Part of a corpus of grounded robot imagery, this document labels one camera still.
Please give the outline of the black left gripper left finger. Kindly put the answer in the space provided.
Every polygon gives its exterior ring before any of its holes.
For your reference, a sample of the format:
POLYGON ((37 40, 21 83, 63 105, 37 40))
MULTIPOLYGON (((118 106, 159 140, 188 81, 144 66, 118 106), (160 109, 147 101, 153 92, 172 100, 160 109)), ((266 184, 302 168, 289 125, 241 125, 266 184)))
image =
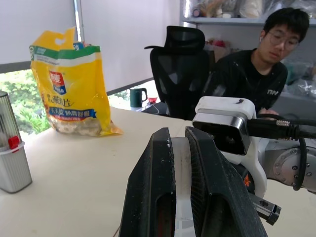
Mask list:
POLYGON ((165 127, 151 135, 128 178, 119 236, 173 237, 175 215, 174 153, 165 127))

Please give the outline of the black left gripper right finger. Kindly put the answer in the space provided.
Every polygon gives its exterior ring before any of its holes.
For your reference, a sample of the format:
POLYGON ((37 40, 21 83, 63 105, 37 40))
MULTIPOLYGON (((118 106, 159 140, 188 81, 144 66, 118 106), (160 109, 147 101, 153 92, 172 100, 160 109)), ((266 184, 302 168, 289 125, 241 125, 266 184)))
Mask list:
POLYGON ((191 152, 191 207, 197 237, 265 237, 243 180, 211 136, 186 127, 191 152))

